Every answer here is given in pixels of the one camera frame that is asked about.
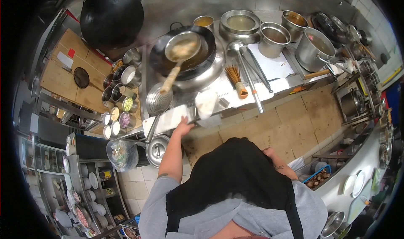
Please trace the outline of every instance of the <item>hanging wok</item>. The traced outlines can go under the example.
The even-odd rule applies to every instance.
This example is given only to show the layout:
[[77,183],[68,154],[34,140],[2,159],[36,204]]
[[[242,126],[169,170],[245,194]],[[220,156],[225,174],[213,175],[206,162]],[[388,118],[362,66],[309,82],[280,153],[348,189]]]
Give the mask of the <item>hanging wok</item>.
[[80,28],[87,43],[99,50],[131,45],[143,25],[140,0],[85,0]]
[[189,60],[186,60],[182,66],[181,71],[177,76],[177,80],[188,80],[203,73],[210,67],[216,57],[216,43],[215,36],[212,32],[204,27],[200,26],[182,26],[176,28],[160,37],[160,39],[154,44],[150,52],[149,64],[154,71],[160,73],[164,77],[167,77],[170,70],[175,67],[177,63],[174,63],[167,59],[164,50],[167,43],[175,35],[184,31],[192,31],[199,34],[201,38],[201,47],[198,53]]

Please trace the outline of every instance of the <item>black apron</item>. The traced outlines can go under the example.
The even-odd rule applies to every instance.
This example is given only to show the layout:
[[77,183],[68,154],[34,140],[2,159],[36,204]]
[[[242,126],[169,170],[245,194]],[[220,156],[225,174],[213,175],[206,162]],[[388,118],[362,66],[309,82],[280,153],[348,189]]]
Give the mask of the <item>black apron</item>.
[[261,208],[285,210],[293,237],[303,239],[292,181],[277,172],[272,160],[246,138],[230,138],[201,156],[189,180],[166,194],[166,235],[178,232],[181,218],[235,195]]

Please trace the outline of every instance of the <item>tiled floor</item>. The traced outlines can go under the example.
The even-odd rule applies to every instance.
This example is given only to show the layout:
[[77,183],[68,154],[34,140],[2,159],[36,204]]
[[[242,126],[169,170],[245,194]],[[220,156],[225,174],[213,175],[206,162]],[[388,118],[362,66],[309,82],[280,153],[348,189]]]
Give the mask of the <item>tiled floor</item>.
[[[212,151],[230,137],[248,137],[259,148],[274,147],[287,163],[303,157],[309,163],[313,154],[328,152],[344,137],[339,108],[330,95],[331,85],[289,95],[264,105],[265,112],[254,108],[227,117],[222,124],[204,129],[195,127],[184,137],[187,157],[183,158],[183,182],[200,156]],[[157,179],[153,166],[120,173],[120,186],[128,212],[139,213]]]

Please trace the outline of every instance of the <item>mesh strainer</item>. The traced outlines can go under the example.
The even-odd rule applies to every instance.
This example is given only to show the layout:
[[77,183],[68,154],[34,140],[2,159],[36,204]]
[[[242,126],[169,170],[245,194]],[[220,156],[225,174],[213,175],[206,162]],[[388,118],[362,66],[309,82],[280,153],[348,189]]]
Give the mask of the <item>mesh strainer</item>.
[[151,128],[149,130],[149,134],[146,138],[146,143],[149,144],[153,138],[154,131],[157,127],[157,123],[160,119],[162,113],[164,113],[170,106],[171,101],[173,100],[173,91],[169,90],[167,94],[161,95],[160,89],[163,83],[155,84],[146,98],[146,108],[151,116],[156,116]]

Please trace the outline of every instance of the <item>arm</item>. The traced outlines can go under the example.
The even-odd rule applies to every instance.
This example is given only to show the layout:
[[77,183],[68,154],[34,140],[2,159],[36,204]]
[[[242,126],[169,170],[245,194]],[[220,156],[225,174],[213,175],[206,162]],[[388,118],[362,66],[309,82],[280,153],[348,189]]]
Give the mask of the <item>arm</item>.
[[272,163],[274,164],[275,170],[277,170],[280,174],[283,174],[290,178],[291,180],[297,180],[297,175],[295,171],[293,171],[280,157],[275,154],[273,148],[266,148],[263,150],[264,154],[272,159]]
[[158,169],[158,178],[169,176],[181,184],[182,179],[182,152],[181,138],[186,135],[195,125],[187,125],[188,117],[181,117],[181,122],[174,130],[167,149],[161,159]]

